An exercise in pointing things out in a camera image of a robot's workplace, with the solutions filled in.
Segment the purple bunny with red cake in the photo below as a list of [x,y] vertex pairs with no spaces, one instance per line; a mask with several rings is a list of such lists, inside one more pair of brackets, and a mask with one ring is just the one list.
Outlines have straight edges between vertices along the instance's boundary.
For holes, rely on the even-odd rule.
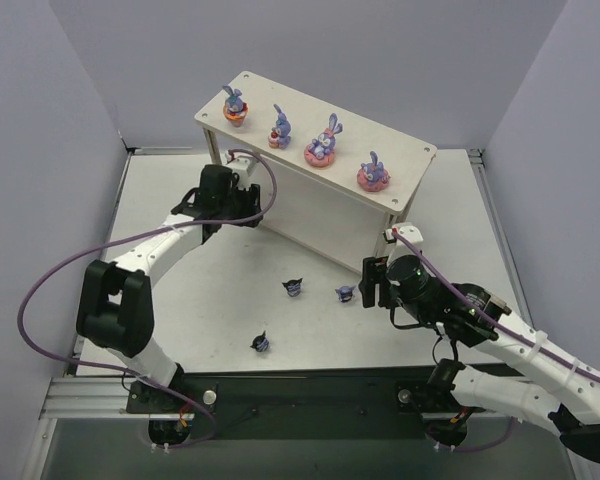
[[274,126],[271,128],[268,136],[270,148],[286,149],[291,142],[291,124],[279,105],[273,105],[277,118]]

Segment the large bunny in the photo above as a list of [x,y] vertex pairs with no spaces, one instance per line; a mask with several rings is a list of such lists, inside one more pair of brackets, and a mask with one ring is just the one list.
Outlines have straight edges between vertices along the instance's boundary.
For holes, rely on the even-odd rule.
[[335,160],[336,136],[342,131],[337,114],[332,113],[327,128],[305,147],[305,161],[314,168],[329,167]]

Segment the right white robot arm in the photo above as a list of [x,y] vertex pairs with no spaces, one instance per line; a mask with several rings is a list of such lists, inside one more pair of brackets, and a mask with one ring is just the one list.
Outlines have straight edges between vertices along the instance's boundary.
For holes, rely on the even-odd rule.
[[366,308],[430,329],[453,354],[440,359],[425,386],[411,394],[418,407],[444,403],[457,409],[425,430],[450,449],[467,436],[467,420],[489,410],[531,423],[571,452],[600,464],[600,371],[580,363],[528,325],[504,301],[473,283],[431,275],[414,255],[367,257],[358,285]]

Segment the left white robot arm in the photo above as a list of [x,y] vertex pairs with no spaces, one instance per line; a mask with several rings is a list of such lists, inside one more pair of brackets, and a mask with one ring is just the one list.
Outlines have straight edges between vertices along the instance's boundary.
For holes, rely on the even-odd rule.
[[254,159],[209,164],[160,226],[161,232],[110,262],[85,271],[77,333],[116,356],[143,381],[176,391],[183,375],[154,339],[152,287],[186,254],[206,243],[223,223],[254,228],[261,219],[260,186],[251,181]]

